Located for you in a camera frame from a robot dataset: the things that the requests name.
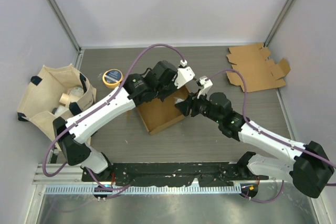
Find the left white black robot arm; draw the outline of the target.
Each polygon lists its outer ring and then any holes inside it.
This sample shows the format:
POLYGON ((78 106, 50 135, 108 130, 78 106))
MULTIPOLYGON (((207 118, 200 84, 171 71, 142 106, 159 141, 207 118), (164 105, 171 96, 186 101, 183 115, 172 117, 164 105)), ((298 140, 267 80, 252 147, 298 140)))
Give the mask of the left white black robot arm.
POLYGON ((88 138, 98 129, 139 105, 155 98, 164 100, 194 78, 190 67, 179 67, 163 60, 145 73, 133 73, 125 78, 108 96, 76 116, 53 122, 57 143, 68 165, 80 164, 99 181, 112 174, 108 158, 88 144, 88 138))

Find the large brown cardboard box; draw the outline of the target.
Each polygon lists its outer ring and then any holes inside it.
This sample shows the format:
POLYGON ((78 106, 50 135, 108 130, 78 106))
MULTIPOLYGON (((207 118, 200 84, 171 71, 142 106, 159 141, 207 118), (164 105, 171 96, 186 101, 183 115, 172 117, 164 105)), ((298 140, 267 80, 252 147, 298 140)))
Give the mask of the large brown cardboard box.
POLYGON ((138 106, 138 113, 147 132, 150 135, 155 135, 182 121, 185 116, 175 107, 175 98, 184 100, 188 95, 188 88, 183 86, 164 101, 155 98, 151 102, 143 103, 138 106))

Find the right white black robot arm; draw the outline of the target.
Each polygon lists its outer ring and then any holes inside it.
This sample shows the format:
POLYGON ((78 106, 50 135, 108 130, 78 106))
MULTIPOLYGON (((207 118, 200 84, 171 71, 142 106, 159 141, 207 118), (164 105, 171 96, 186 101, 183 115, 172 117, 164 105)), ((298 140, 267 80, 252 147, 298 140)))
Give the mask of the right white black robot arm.
POLYGON ((334 167, 319 143, 296 142, 262 128, 234 111, 231 101, 221 92, 210 97, 191 93, 186 99, 176 98, 175 107, 184 116, 200 114, 216 122, 226 137, 272 155, 269 158, 246 152, 237 163, 237 173, 242 179, 268 176, 291 182, 304 195, 318 198, 334 174, 334 167))

